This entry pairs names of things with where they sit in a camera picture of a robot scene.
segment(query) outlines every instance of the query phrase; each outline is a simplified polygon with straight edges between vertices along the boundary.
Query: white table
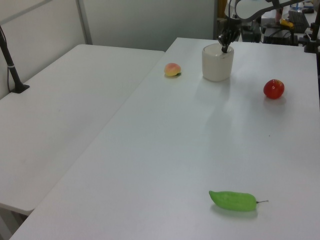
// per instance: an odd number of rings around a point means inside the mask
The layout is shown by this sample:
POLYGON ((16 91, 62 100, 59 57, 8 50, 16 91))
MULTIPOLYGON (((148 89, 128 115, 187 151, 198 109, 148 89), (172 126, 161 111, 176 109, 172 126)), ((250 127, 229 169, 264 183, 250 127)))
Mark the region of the white table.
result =
POLYGON ((0 207, 30 214, 163 54, 78 45, 0 100, 0 207))
POLYGON ((231 78, 214 83, 212 43, 178 38, 12 240, 318 240, 316 56, 234 42, 231 78), (164 77, 169 62, 181 76, 164 77), (278 100, 263 94, 273 78, 278 100), (269 202, 234 212, 209 190, 269 202))

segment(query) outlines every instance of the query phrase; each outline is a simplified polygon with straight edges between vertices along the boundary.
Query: fake fruit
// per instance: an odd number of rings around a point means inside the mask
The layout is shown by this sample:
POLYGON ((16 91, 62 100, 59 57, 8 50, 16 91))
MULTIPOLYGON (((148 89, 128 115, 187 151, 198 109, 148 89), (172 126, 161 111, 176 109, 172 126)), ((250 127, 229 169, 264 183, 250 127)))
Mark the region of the fake fruit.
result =
POLYGON ((164 73, 168 77, 176 76, 181 73, 181 67, 176 63, 168 63, 164 67, 164 73))
POLYGON ((278 99, 285 91, 285 85, 282 81, 272 79, 268 81, 263 88, 264 94, 270 99, 278 99))
POLYGON ((249 193, 234 191, 209 191, 212 201, 223 209, 234 211, 252 211, 258 203, 268 202, 257 201, 255 196, 249 193))

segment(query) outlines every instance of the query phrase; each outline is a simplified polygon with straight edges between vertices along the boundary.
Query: white mug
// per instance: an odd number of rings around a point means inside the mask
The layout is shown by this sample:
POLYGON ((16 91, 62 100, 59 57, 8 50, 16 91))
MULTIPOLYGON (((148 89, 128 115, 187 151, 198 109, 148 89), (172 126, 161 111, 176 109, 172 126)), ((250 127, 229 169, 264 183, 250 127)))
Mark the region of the white mug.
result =
POLYGON ((234 49, 229 46, 224 53, 221 48, 221 44, 214 43, 202 50, 202 74, 209 81, 220 82, 230 77, 234 49))

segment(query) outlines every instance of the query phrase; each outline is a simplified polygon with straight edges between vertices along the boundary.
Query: red tomato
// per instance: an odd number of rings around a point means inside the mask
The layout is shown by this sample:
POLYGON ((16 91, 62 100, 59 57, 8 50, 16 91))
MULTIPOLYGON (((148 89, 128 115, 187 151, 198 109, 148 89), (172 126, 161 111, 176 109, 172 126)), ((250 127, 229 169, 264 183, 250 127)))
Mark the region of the red tomato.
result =
POLYGON ((263 88, 264 94, 270 99, 278 99, 285 91, 285 85, 282 81, 272 79, 268 81, 263 88))

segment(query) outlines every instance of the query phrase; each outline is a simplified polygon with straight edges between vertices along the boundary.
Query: green pepper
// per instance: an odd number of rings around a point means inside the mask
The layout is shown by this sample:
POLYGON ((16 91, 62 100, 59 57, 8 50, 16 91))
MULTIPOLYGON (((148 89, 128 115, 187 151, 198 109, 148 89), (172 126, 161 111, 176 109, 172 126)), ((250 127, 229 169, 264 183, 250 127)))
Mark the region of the green pepper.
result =
POLYGON ((223 209, 234 211, 252 211, 256 209, 258 203, 268 202, 257 201, 255 196, 249 193, 233 191, 209 191, 210 197, 214 203, 223 209))

